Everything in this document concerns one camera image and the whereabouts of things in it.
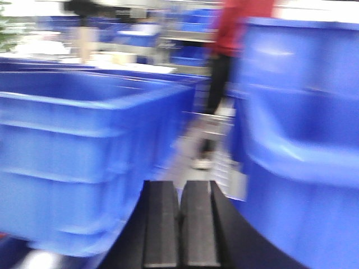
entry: shoe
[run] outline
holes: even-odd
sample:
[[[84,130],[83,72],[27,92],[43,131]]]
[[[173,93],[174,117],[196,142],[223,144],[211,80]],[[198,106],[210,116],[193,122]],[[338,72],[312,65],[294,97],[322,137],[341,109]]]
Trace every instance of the shoe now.
[[[200,158],[195,159],[192,162],[192,168],[197,170],[209,170],[213,166],[211,160],[211,152],[201,154]]]

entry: blue bin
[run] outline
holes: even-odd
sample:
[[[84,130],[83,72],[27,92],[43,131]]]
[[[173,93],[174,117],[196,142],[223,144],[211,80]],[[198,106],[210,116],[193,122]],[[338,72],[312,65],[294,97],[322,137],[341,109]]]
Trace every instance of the blue bin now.
[[[235,82],[281,88],[303,88],[317,80],[327,22],[251,18]]]
[[[314,269],[359,267],[357,30],[252,18],[234,70],[249,159],[238,208]]]
[[[184,66],[205,66],[208,50],[203,47],[184,46],[171,54],[171,63]]]
[[[246,152],[252,163],[241,212],[310,268],[357,268],[357,98],[263,86],[247,91]],[[337,107],[341,120],[328,116]]]
[[[64,72],[0,82],[0,230],[62,254],[103,251],[153,161],[169,82]]]
[[[184,132],[188,122],[193,118],[193,114],[187,112],[202,112],[205,100],[204,95],[208,91],[209,78],[193,75],[162,75],[123,70],[92,69],[90,71],[125,77],[172,81],[188,88],[188,90],[179,91],[177,95],[169,95],[164,102],[166,104],[164,107],[165,117],[163,117],[159,127],[159,139],[155,156],[155,166],[163,167],[167,163],[168,158],[173,154],[174,142]]]
[[[8,71],[31,71],[32,69],[65,69],[65,68],[83,68],[91,69],[93,66],[87,66],[84,64],[63,64],[63,63],[24,63],[24,62],[1,62],[0,61],[0,72]]]
[[[136,35],[136,34],[121,34],[117,33],[114,41],[118,44],[131,45],[138,47],[155,47],[158,34],[152,35]]]

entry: white surface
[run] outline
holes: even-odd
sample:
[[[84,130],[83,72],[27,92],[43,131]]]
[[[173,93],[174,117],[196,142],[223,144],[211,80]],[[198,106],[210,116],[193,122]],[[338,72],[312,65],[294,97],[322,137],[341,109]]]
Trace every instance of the white surface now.
[[[273,16],[286,20],[359,23],[359,2],[325,0],[277,0]]]
[[[69,54],[70,50],[65,48],[61,42],[34,40],[27,44],[17,45],[15,52],[19,54],[64,55]]]

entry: person's leg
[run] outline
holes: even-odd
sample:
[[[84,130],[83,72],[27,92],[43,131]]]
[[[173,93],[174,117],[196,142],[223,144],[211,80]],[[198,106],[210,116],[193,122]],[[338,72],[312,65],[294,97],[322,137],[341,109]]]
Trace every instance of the person's leg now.
[[[225,86],[229,79],[231,57],[219,55],[212,61],[211,85],[205,109],[206,114],[213,115],[218,109],[220,101],[224,96]],[[215,149],[215,142],[205,139],[202,142],[199,158],[195,160],[192,167],[196,169],[209,169],[211,167],[211,152]]]
[[[229,79],[229,70],[231,66],[231,57],[219,55],[217,59],[212,62],[211,85],[209,89],[209,96],[206,106],[206,114],[213,115],[218,109],[220,101],[224,96],[225,86]],[[211,152],[214,150],[214,142],[205,140],[201,153]]]

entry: person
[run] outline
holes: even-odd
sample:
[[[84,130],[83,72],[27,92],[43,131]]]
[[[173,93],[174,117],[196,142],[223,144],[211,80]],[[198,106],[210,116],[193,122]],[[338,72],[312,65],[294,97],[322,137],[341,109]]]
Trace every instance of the person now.
[[[211,84],[205,108],[213,115],[224,97],[225,86],[230,79],[231,66],[242,50],[241,39],[245,30],[243,21],[247,16],[270,17],[274,0],[224,0],[218,17],[218,31],[215,33],[211,50]],[[202,142],[198,158],[192,163],[195,169],[210,169],[214,141]]]

